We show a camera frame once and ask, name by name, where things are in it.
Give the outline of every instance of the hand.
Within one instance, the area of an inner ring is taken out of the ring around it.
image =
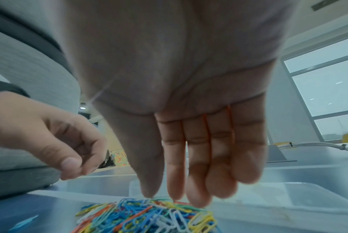
[[[30,152],[63,180],[96,170],[107,150],[85,117],[6,91],[0,92],[0,146]]]
[[[146,197],[185,187],[197,207],[254,183],[266,160],[264,100],[291,0],[57,0],[51,23]]]

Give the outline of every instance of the window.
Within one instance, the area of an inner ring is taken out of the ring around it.
[[[325,141],[348,133],[348,39],[284,61]]]

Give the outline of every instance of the clear plastic container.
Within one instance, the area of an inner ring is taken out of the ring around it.
[[[138,180],[130,183],[129,196],[143,197]],[[166,182],[156,197],[168,197]],[[240,184],[236,195],[214,198],[207,209],[219,220],[219,226],[227,229],[224,232],[234,227],[247,231],[249,226],[244,224],[252,224],[253,232],[288,232],[294,228],[297,232],[348,233],[348,200],[311,183]]]

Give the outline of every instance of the dark sleeve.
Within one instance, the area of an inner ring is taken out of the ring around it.
[[[5,83],[5,82],[0,81],[0,92],[1,91],[10,91],[10,92],[14,92],[14,93],[17,93],[19,95],[26,96],[29,98],[29,95],[27,94],[27,92],[25,92],[23,89],[21,89],[17,85],[14,85],[11,83]]]

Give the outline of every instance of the palm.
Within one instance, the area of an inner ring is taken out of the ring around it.
[[[61,44],[146,196],[161,184],[163,150],[169,194],[182,196],[185,141],[186,193],[196,206],[213,195],[232,195],[238,181],[260,177],[264,93],[292,5],[79,1],[73,14],[62,15],[69,24]]]

